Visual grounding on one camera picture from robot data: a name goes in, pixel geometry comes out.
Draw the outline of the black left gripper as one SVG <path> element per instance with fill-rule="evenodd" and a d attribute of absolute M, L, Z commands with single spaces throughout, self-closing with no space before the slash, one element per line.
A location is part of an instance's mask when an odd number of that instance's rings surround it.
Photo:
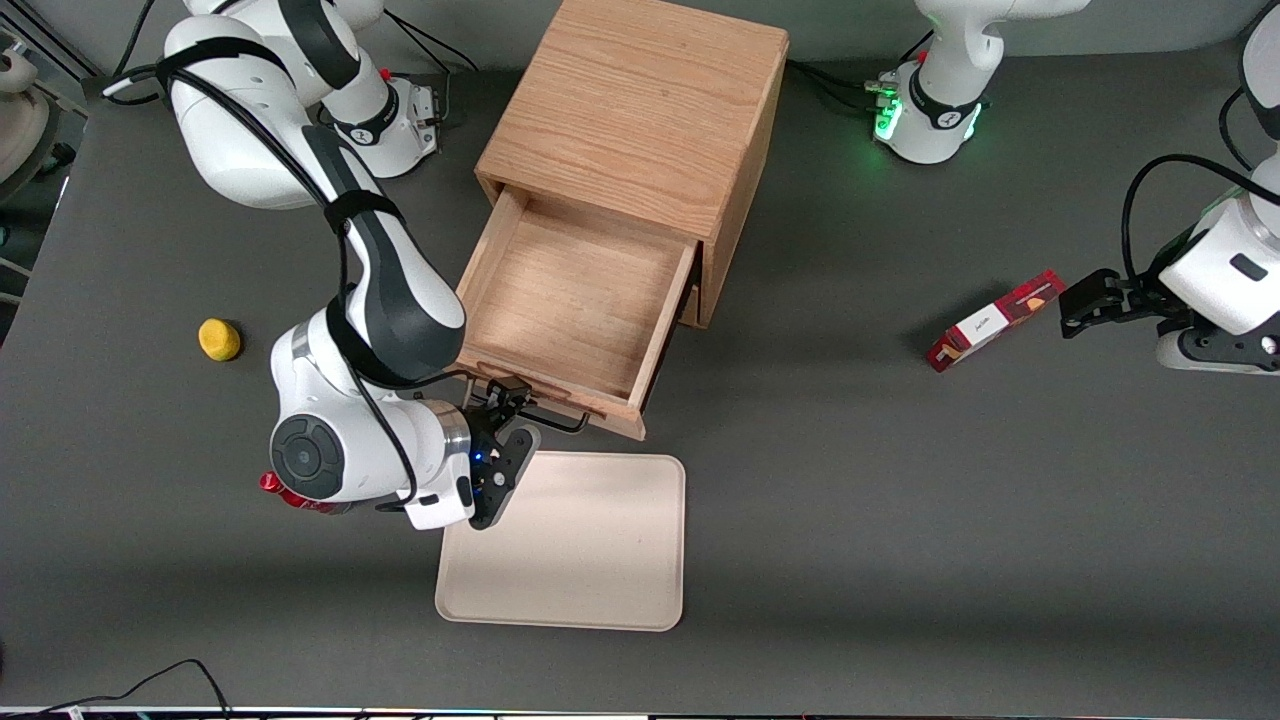
<path fill-rule="evenodd" d="M 1059 325 L 1064 340 L 1102 324 L 1143 320 L 1155 320 L 1156 336 L 1165 337 L 1190 329 L 1196 313 L 1155 272 L 1125 275 L 1098 269 L 1061 293 Z"/>

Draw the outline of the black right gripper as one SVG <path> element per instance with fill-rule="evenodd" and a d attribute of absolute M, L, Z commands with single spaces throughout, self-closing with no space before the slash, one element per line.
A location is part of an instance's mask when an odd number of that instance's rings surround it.
<path fill-rule="evenodd" d="M 463 418 L 470 432 L 470 484 L 475 530 L 494 527 L 534 455 L 541 446 L 540 430 L 516 423 L 532 395 L 532 387 L 516 375 L 492 378 L 486 395 L 467 392 Z"/>

